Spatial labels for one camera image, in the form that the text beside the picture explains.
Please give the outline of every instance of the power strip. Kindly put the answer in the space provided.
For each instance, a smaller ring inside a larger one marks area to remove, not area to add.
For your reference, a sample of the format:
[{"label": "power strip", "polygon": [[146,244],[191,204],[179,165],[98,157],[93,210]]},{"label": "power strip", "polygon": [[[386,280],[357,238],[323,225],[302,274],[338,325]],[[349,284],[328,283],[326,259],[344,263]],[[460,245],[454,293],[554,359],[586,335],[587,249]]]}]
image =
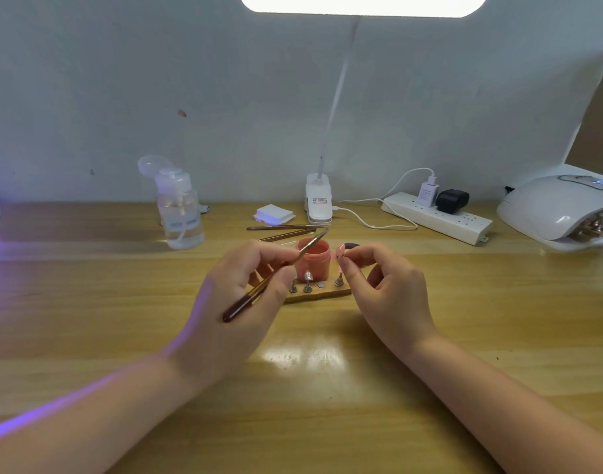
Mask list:
[{"label": "power strip", "polygon": [[383,200],[381,206],[387,213],[397,214],[413,220],[415,223],[441,232],[469,245],[488,241],[486,236],[492,225],[492,220],[476,216],[465,211],[447,214],[438,211],[436,207],[427,208],[416,203],[418,198],[407,193],[396,193]]}]

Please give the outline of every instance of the pink jar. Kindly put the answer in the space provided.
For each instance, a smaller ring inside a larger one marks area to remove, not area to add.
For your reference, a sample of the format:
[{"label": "pink jar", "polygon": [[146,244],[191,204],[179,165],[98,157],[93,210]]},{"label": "pink jar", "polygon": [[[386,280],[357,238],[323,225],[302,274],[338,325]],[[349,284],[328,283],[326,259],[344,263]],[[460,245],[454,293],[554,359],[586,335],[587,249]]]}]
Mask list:
[{"label": "pink jar", "polygon": [[[303,238],[297,242],[297,249],[300,250],[306,246],[312,238]],[[325,281],[330,275],[330,245],[327,241],[320,239],[313,247],[304,253],[297,263],[297,279],[304,281],[304,273],[310,271],[312,280]]]}]

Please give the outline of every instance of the table surface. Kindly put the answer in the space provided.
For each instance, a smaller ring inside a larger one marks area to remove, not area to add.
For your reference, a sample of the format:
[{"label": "table surface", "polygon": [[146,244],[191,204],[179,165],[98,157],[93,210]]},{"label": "table surface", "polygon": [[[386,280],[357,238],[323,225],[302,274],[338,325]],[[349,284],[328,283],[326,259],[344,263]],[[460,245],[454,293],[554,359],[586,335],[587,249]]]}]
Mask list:
[{"label": "table surface", "polygon": [[[298,205],[298,220],[305,220]],[[215,205],[171,251],[153,204],[4,206],[0,421],[163,346],[207,271],[260,233],[259,205]],[[357,207],[392,224],[378,207]],[[470,211],[495,218],[493,205]],[[381,241],[423,268],[440,330],[603,432],[603,248],[558,253],[495,221],[471,247],[337,213],[327,240]],[[286,305],[242,370],[177,411],[111,472],[498,471],[376,338],[351,296]]]}]

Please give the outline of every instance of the white light panel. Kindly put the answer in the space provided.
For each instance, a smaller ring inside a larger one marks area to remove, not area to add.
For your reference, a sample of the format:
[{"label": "white light panel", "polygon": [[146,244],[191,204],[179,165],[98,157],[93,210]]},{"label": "white light panel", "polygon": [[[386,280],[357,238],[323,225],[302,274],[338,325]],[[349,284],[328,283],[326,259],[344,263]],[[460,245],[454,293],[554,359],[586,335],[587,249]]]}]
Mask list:
[{"label": "white light panel", "polygon": [[462,18],[486,0],[242,0],[259,13]]}]

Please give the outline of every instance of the desk lamp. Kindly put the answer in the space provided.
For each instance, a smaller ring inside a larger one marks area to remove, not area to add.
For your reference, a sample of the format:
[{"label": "desk lamp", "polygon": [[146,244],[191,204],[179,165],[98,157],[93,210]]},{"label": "desk lamp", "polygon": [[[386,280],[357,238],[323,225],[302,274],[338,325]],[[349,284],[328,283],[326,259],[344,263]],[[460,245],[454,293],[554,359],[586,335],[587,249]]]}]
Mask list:
[{"label": "desk lamp", "polygon": [[463,18],[481,7],[486,0],[242,0],[250,10],[258,13],[328,14],[354,16],[350,44],[343,61],[337,90],[332,100],[328,126],[319,154],[319,168],[306,176],[304,207],[308,222],[327,225],[332,222],[332,191],[328,175],[324,173],[326,147],[332,120],[339,104],[341,89],[348,70],[356,31],[363,16],[409,16]]}]

